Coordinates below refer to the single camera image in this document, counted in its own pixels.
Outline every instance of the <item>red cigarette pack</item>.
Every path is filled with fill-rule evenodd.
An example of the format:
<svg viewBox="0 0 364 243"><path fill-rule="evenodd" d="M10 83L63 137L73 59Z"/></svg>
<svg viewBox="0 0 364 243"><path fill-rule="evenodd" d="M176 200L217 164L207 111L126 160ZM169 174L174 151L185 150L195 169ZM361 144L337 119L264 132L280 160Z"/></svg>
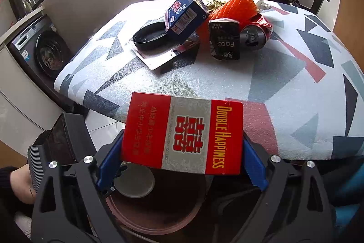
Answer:
<svg viewBox="0 0 364 243"><path fill-rule="evenodd" d="M243 104L134 92L121 159L153 168L239 174Z"/></svg>

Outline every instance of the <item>table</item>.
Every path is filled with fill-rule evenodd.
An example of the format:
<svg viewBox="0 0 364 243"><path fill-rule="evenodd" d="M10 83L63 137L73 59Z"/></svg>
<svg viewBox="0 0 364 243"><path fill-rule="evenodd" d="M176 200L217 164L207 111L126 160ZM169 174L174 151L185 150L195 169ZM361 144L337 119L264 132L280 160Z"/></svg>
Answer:
<svg viewBox="0 0 364 243"><path fill-rule="evenodd" d="M154 71L127 41L163 20L175 0L135 3L103 26L57 77L57 91L125 122L133 91L211 99L244 106L244 130L285 159L363 155L364 75L337 36L312 13L267 1L274 32L265 47L217 61L198 46Z"/></svg>

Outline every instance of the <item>ridged black grip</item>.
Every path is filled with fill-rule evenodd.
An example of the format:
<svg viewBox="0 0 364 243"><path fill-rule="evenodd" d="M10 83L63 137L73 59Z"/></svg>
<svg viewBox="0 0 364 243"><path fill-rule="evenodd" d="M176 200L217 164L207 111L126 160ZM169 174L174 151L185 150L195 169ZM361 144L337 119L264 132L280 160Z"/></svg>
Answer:
<svg viewBox="0 0 364 243"><path fill-rule="evenodd" d="M39 147L37 145L31 145L28 148L28 162L30 169L30 176L32 177L32 184L36 192L40 187L43 179L43 167L39 154Z"/></svg>

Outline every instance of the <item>washing machine door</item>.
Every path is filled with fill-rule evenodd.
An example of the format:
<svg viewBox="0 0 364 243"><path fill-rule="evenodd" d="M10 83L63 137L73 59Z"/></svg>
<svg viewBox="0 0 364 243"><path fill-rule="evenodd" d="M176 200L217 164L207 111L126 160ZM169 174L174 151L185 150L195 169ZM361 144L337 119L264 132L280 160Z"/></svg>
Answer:
<svg viewBox="0 0 364 243"><path fill-rule="evenodd" d="M54 31L44 31L39 35L35 56L41 69L53 79L72 58L65 41Z"/></svg>

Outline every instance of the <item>white cabinet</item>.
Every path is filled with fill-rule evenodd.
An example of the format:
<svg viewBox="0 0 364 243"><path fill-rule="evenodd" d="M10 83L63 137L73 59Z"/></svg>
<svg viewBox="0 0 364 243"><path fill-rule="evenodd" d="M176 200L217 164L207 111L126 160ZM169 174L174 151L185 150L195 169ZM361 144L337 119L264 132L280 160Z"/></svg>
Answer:
<svg viewBox="0 0 364 243"><path fill-rule="evenodd" d="M3 143L27 156L28 147L34 144L42 132L43 129L32 123L0 94L0 140Z"/></svg>
<svg viewBox="0 0 364 243"><path fill-rule="evenodd" d="M6 46L0 51L0 91L44 130L50 130L62 113L61 108L24 73Z"/></svg>

